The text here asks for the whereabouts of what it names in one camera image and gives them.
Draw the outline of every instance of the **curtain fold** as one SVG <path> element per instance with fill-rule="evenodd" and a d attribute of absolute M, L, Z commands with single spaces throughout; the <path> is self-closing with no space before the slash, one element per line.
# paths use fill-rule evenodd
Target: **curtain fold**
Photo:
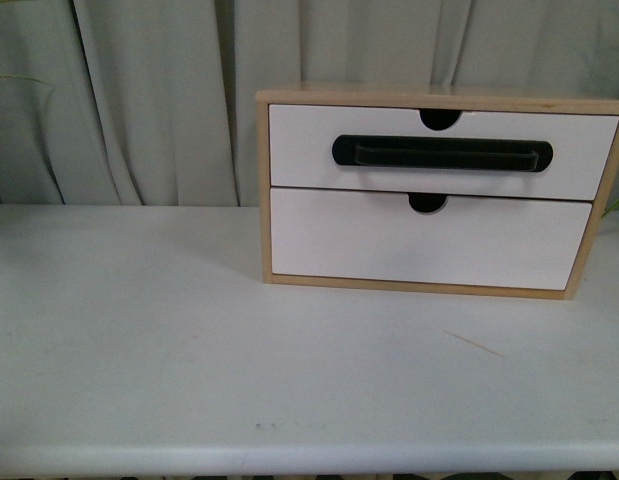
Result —
<path fill-rule="evenodd" d="M 122 203 L 235 205 L 212 2 L 75 2 Z"/>
<path fill-rule="evenodd" d="M 70 4 L 0 4 L 0 200 L 116 204 Z"/>
<path fill-rule="evenodd" d="M 619 0 L 11 2 L 0 71 L 46 82 L 0 80 L 0 201 L 252 206 L 257 90 L 319 80 L 619 98 Z"/>

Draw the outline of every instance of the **black handle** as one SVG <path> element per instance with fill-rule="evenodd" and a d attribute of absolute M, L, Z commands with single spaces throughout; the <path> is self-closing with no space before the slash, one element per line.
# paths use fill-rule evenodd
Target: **black handle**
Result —
<path fill-rule="evenodd" d="M 332 155 L 338 165 L 542 172 L 553 148 L 535 140 L 341 135 Z"/>

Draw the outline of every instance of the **mark on table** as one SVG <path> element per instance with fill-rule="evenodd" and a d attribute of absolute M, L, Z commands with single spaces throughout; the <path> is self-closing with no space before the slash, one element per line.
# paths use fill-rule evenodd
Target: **mark on table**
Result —
<path fill-rule="evenodd" d="M 467 342 L 469 345 L 473 345 L 474 347 L 478 347 L 478 348 L 484 350 L 485 352 L 489 352 L 489 353 L 492 353 L 494 355 L 498 355 L 501 358 L 507 358 L 502 353 L 498 353 L 495 350 L 491 350 L 490 348 L 487 348 L 487 347 L 485 347 L 484 345 L 482 345 L 482 344 L 480 344 L 478 342 L 474 342 L 473 340 L 469 340 L 468 338 L 461 337 L 460 335 L 456 335 L 455 333 L 448 332 L 447 330 L 444 330 L 444 332 L 447 335 L 451 335 L 452 337 L 457 338 L 458 340 L 462 340 L 463 342 Z"/>
<path fill-rule="evenodd" d="M 278 423 L 272 422 L 272 423 L 256 423 L 256 430 L 264 432 L 266 430 L 277 430 L 278 429 Z"/>

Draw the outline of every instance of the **plant leaf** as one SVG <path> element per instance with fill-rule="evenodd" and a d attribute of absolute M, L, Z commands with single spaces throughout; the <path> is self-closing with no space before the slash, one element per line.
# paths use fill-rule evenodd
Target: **plant leaf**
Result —
<path fill-rule="evenodd" d="M 34 0 L 0 0 L 0 3 L 11 3 L 11 2 L 31 2 Z"/>
<path fill-rule="evenodd" d="M 605 218 L 607 215 L 609 215 L 609 213 L 613 212 L 618 207 L 619 207 L 619 199 L 613 202 L 613 205 L 611 205 L 607 210 L 605 210 L 605 213 L 602 214 L 602 218 Z"/>
<path fill-rule="evenodd" d="M 0 75 L 0 78 L 11 78 L 14 80 L 27 80 L 29 82 L 36 82 L 36 83 L 42 83 L 43 85 L 49 85 L 50 87 L 53 86 L 50 83 L 44 82 L 42 80 L 38 80 L 37 78 L 34 78 L 34 77 L 27 77 L 25 75 Z"/>

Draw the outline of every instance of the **wooden frame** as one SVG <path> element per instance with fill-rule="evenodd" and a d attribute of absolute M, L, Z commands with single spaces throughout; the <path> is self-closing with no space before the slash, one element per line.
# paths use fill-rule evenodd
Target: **wooden frame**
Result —
<path fill-rule="evenodd" d="M 258 92 L 256 100 L 262 266 L 265 283 L 545 299 L 571 299 L 575 295 L 593 244 L 593 239 L 598 230 L 600 218 L 619 168 L 619 123 L 596 196 L 592 202 L 591 213 L 566 288 L 564 290 L 543 290 L 391 280 L 310 277 L 273 273 L 271 266 L 269 105 L 329 105 L 410 109 L 448 108 L 473 111 L 619 116 L 619 100 L 576 96 L 565 97 L 543 92 L 472 87 L 387 87 L 323 83 L 299 83 L 286 88 L 261 91 Z"/>

